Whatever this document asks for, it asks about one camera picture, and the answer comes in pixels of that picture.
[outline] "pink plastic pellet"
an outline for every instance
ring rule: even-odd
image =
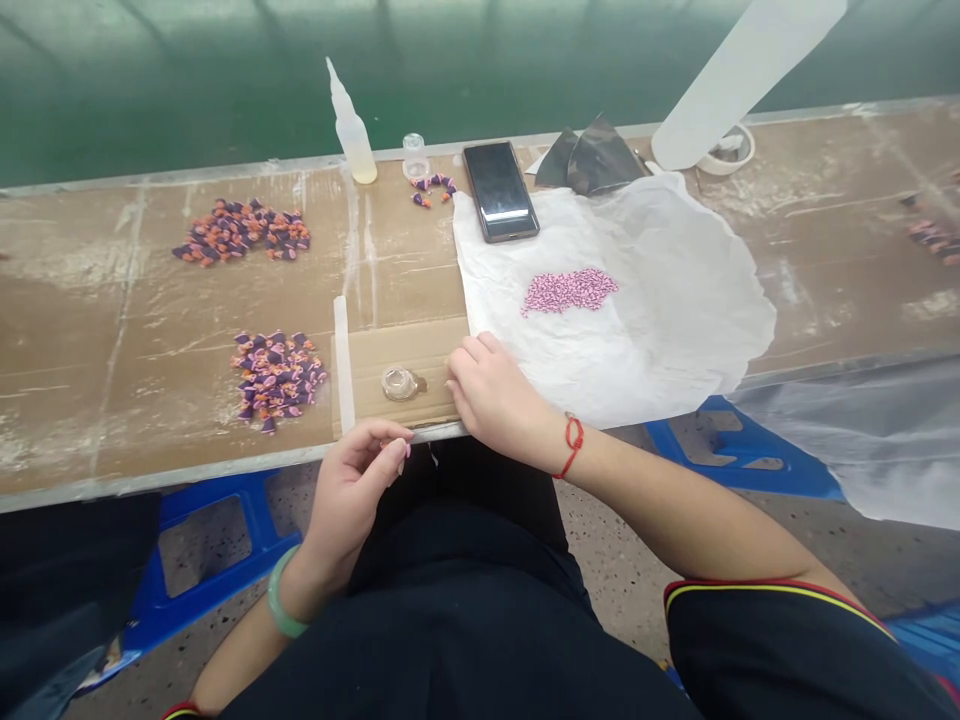
[[[596,268],[573,273],[544,273],[530,282],[520,314],[527,317],[531,310],[562,313],[571,307],[599,310],[607,295],[619,289],[616,280]]]

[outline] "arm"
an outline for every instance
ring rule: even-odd
[[[559,473],[567,420],[533,389],[490,333],[464,338],[448,388],[472,435],[492,449]],[[674,572],[710,580],[790,578],[852,593],[789,532],[726,488],[584,427],[566,479],[611,507]]]
[[[403,470],[413,433],[386,420],[368,420],[327,453],[317,476],[310,528],[280,576],[279,598],[295,620],[310,623],[346,587],[370,534],[383,491]],[[383,450],[380,443],[387,442]],[[219,714],[291,642],[262,597],[210,658],[191,700],[204,715]]]

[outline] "smartphone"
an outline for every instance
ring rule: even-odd
[[[513,145],[470,145],[463,149],[463,164],[487,242],[534,237],[540,232]]]

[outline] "plastic squeeze bottle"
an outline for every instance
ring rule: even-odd
[[[754,0],[653,134],[664,170],[693,167],[839,22],[847,0]]]
[[[377,164],[373,161],[373,150],[370,149],[370,138],[367,137],[367,126],[353,109],[353,100],[347,95],[347,89],[337,77],[333,63],[327,58],[327,70],[330,71],[330,97],[333,100],[333,111],[337,115],[337,137],[340,147],[347,157],[347,165],[353,179],[361,185],[368,185],[377,179]]]

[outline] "black shirt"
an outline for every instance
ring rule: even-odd
[[[826,591],[680,583],[667,602],[689,697],[603,631],[571,556],[478,508],[427,506],[221,717],[960,718]]]

